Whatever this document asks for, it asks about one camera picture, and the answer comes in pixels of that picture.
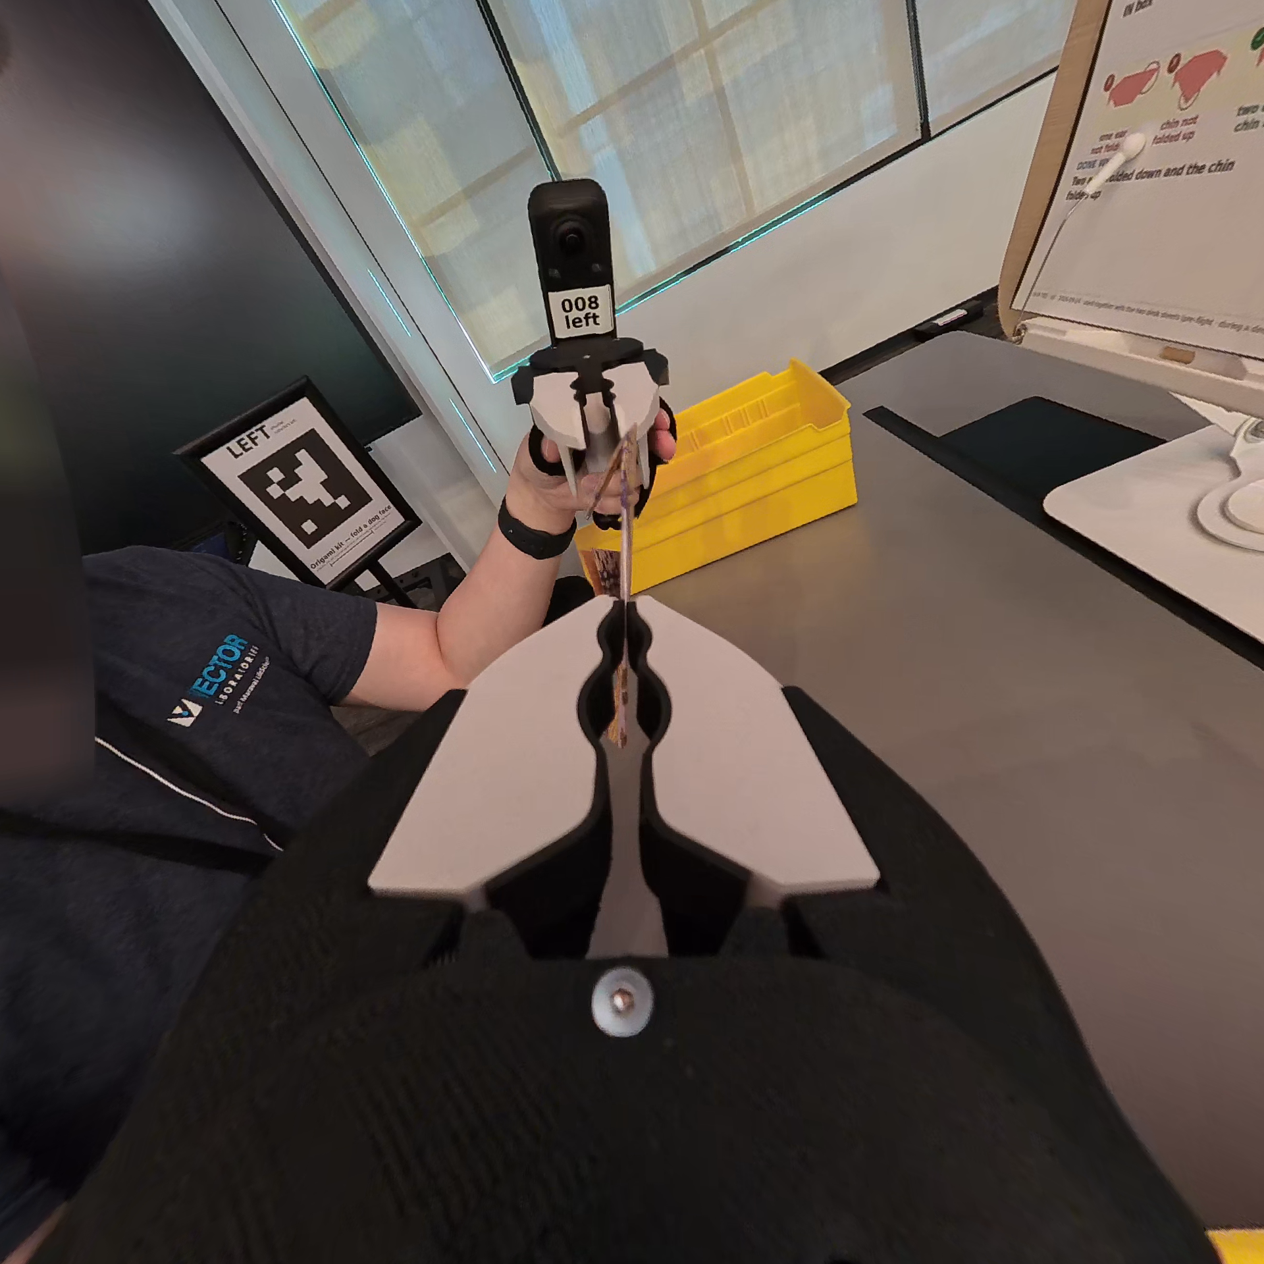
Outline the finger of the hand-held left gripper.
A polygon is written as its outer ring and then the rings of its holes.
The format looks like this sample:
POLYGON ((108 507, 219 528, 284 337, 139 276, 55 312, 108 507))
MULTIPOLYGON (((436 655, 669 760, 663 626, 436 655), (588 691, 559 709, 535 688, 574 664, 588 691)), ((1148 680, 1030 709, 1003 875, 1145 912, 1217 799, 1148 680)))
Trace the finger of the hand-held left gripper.
POLYGON ((562 474, 571 497, 585 464, 583 395, 576 369, 535 373, 531 379, 529 456, 540 473, 562 474))
POLYGON ((659 414, 659 386, 647 366, 617 366, 604 370, 613 431, 613 452, 630 446, 636 453, 639 483, 650 485, 650 431, 659 414))

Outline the white tethered pin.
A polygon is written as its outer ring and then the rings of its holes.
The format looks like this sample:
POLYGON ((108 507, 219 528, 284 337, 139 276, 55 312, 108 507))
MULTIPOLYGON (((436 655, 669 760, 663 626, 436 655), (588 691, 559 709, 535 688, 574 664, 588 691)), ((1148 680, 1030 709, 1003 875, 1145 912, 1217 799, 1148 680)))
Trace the white tethered pin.
POLYGON ((1143 133, 1133 131, 1130 134, 1125 134, 1118 149, 1110 155, 1104 166, 1098 167, 1095 175, 1078 191, 1078 197, 1071 200, 1071 205, 1066 208, 1066 212, 1063 214, 1057 228, 1053 231, 1053 235, 1045 247, 1044 255, 1041 256, 1039 262, 1033 267, 1033 271, 1029 274, 1029 277, 1023 282, 1024 289, 1015 294, 1015 306, 1020 310, 1026 310, 1029 303, 1032 301, 1039 279, 1045 271, 1053 250, 1059 243, 1059 238, 1063 235, 1063 231, 1068 226, 1069 220, 1083 206, 1089 205, 1094 199, 1097 199, 1104 190, 1104 187, 1109 182, 1112 182, 1116 175, 1119 175, 1124 169, 1130 167, 1142 155, 1146 146, 1148 137, 1143 133))

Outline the window with blinds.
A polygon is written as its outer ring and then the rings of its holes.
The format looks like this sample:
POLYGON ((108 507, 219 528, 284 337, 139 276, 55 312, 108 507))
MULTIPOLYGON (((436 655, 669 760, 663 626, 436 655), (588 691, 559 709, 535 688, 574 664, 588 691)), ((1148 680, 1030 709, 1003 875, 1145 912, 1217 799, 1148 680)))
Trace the window with blinds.
POLYGON ((481 370, 543 343, 526 199, 594 179, 620 312, 1050 71, 1057 2, 221 3, 358 155, 481 370))

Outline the yellow plastic bin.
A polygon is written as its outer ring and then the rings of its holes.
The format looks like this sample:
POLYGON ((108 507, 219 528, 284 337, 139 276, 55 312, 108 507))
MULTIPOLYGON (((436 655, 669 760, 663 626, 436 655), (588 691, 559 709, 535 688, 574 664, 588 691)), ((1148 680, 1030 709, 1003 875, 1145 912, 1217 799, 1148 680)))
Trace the yellow plastic bin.
POLYGON ((686 408, 675 429, 633 528, 632 595, 857 503, 848 402, 797 358, 686 408))

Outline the black framed marker sign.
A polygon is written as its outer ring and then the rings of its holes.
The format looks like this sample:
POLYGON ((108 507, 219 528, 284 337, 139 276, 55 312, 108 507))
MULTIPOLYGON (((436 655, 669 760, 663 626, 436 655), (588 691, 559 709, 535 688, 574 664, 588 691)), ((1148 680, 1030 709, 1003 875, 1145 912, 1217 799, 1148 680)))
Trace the black framed marker sign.
POLYGON ((382 560, 421 518, 308 378, 174 455, 302 583, 343 592, 368 574, 412 605, 382 560))

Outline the patterned purple orange origami paper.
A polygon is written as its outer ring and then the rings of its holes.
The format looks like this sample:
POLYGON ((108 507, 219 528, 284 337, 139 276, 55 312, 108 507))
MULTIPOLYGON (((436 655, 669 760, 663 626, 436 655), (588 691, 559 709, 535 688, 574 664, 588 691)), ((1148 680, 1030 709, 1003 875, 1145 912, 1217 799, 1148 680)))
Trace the patterned purple orange origami paper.
POLYGON ((589 515, 589 524, 576 534, 579 562, 594 593, 617 598, 621 604, 620 656, 610 686, 613 714, 607 727, 607 738, 618 750, 624 750, 627 745, 627 614, 632 604, 633 530, 639 498, 638 477, 638 444, 632 437, 627 437, 620 441, 597 489, 597 495, 601 497, 617 485, 621 512, 617 518, 592 513, 589 515))

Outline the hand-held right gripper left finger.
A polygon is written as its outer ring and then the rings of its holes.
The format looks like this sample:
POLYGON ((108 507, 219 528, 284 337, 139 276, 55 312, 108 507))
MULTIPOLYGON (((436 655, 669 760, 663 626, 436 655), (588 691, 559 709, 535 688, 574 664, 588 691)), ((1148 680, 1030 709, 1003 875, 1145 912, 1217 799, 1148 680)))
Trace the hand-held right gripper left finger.
POLYGON ((598 739, 579 692, 603 662, 597 596, 501 655, 468 688, 368 888, 480 908, 492 879, 574 831, 595 798, 598 739))

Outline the person's left forearm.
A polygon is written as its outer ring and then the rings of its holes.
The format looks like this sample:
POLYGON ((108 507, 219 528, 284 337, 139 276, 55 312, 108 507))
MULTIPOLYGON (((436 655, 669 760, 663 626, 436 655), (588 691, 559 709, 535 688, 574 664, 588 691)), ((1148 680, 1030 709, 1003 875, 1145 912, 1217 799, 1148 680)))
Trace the person's left forearm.
POLYGON ((419 714, 592 596, 583 577, 558 577, 556 559, 529 559, 495 531, 437 611, 376 607, 367 659, 337 703, 419 714))

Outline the wooden instruction board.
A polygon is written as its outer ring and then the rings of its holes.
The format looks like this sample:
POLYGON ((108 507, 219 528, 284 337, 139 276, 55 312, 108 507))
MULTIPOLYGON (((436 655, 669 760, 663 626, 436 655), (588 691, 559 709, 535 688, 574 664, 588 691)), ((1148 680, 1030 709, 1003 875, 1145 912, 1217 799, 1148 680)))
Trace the wooden instruction board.
POLYGON ((1035 315, 1261 357, 1262 3, 1081 2, 1000 276, 1008 334, 1035 315), (1068 223, 1130 133, 1142 155, 1068 223))

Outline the black wristband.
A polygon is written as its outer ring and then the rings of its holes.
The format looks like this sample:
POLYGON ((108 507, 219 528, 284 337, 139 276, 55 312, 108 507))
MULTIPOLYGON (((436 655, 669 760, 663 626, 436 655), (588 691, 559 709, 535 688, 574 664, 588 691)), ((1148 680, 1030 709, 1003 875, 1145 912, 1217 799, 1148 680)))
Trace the black wristband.
POLYGON ((502 498, 498 509, 496 527, 505 542, 517 553, 528 559, 544 562, 559 559, 568 550, 576 534, 577 521, 573 516, 568 527, 562 531, 543 531, 529 527, 514 516, 508 507, 508 500, 502 498))

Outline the person's left hand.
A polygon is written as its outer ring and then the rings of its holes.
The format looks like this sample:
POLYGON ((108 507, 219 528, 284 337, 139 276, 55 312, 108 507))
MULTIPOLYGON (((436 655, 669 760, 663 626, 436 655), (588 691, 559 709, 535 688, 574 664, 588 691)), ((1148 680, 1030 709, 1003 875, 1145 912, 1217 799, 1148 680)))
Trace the person's left hand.
MULTIPOLYGON (((540 456, 547 465, 559 464, 558 447, 538 435, 534 426, 523 438, 510 474, 505 501, 510 513, 531 530, 547 534, 559 534, 574 524, 576 516, 595 513, 598 516, 618 516, 621 513, 621 483, 612 477, 604 494, 597 498, 603 471, 595 476, 585 476, 577 480, 576 491, 571 491, 562 473, 553 474, 541 470, 531 456, 531 441, 540 438, 540 456)), ((663 404, 648 434, 651 465, 669 464, 675 452, 675 426, 671 408, 663 404)))

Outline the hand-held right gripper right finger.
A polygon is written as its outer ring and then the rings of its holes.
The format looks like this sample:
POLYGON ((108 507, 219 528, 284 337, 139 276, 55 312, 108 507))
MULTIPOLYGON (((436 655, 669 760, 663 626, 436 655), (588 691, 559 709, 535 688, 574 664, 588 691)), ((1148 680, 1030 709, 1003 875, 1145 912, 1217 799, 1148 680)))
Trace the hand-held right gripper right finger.
POLYGON ((668 723, 651 754, 663 825, 752 881, 749 906, 869 891, 880 872, 779 682, 717 634, 644 595, 645 668, 668 723))

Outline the white board stand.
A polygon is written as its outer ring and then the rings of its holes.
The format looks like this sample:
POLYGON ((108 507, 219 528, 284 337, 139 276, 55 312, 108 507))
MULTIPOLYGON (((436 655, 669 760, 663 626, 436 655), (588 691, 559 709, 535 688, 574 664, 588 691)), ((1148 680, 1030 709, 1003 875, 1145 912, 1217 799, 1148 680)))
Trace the white board stand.
POLYGON ((1262 641, 1262 361, 1259 355, 1029 316, 1020 343, 1154 386, 1205 428, 1053 489, 1060 525, 1262 641))

